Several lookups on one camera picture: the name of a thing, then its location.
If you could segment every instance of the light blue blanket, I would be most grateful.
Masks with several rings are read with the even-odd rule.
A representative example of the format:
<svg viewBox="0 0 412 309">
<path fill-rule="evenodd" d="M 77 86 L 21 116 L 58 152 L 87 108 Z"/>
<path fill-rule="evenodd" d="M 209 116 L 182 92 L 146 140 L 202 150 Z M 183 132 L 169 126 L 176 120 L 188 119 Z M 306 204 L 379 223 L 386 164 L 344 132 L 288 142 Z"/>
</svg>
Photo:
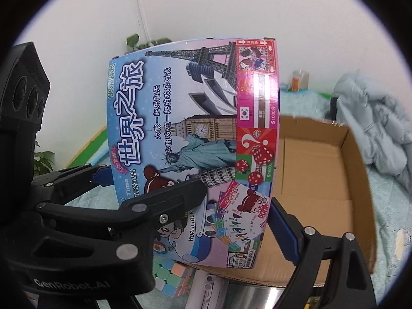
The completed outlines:
<svg viewBox="0 0 412 309">
<path fill-rule="evenodd" d="M 281 114 L 323 119 L 329 110 L 329 100 L 313 91 L 281 92 Z M 109 164 L 109 158 L 101 161 Z M 370 189 L 375 209 L 377 231 L 377 262 L 372 282 L 379 302 L 402 268 L 412 242 L 411 198 L 399 183 L 367 166 Z M 84 208 L 117 209 L 113 186 L 97 187 L 83 194 L 69 205 Z M 140 295 L 145 308 L 184 308 L 186 297 L 171 300 L 156 289 Z"/>
</svg>

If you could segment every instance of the white plastic item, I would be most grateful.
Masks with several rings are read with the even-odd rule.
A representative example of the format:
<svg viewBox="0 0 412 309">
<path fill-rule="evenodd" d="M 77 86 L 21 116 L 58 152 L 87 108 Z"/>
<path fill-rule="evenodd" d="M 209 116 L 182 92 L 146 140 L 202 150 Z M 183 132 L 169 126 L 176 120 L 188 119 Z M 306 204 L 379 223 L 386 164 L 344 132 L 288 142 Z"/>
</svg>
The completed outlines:
<svg viewBox="0 0 412 309">
<path fill-rule="evenodd" d="M 222 309 L 229 280 L 197 270 L 185 309 Z"/>
</svg>

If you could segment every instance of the cardboard box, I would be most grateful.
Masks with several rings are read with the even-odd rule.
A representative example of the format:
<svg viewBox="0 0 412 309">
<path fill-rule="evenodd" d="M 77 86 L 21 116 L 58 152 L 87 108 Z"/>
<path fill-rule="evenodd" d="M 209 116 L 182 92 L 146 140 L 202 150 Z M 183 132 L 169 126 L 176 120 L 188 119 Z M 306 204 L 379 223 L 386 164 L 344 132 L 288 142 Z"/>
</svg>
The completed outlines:
<svg viewBox="0 0 412 309">
<path fill-rule="evenodd" d="M 376 229 L 369 182 L 355 138 L 336 122 L 281 116 L 273 195 L 303 226 L 341 237 L 353 232 L 369 272 L 376 261 Z M 316 286 L 325 283 L 329 261 L 322 261 Z M 253 270 L 196 266 L 250 284 L 285 287 L 295 269 L 283 257 L 266 227 Z"/>
</svg>

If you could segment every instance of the question mark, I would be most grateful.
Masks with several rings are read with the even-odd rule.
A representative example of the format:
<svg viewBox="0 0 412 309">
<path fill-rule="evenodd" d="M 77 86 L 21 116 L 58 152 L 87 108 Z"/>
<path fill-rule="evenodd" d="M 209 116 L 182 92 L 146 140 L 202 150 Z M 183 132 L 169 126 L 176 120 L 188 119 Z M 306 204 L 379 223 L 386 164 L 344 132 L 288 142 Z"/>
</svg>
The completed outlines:
<svg viewBox="0 0 412 309">
<path fill-rule="evenodd" d="M 249 144 L 248 140 L 260 144 L 260 142 L 257 141 L 251 134 L 248 134 L 248 133 L 247 133 L 247 134 L 243 135 L 243 137 L 242 137 L 242 145 L 243 145 L 243 147 L 245 147 L 245 148 L 250 147 L 250 144 Z M 265 140 L 262 141 L 262 144 L 263 144 L 263 145 L 267 145 L 267 144 L 268 144 L 268 141 L 265 139 Z"/>
</svg>

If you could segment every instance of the board game box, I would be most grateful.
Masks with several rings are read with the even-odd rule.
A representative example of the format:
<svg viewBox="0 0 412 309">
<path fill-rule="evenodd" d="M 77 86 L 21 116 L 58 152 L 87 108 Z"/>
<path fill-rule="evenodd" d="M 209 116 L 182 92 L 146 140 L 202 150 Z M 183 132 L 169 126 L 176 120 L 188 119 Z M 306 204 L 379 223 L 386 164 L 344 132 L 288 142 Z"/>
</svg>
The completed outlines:
<svg viewBox="0 0 412 309">
<path fill-rule="evenodd" d="M 109 63 L 109 153 L 119 203 L 193 177 L 203 203 L 157 233 L 156 254 L 252 268 L 276 164 L 273 39 L 181 41 Z"/>
</svg>

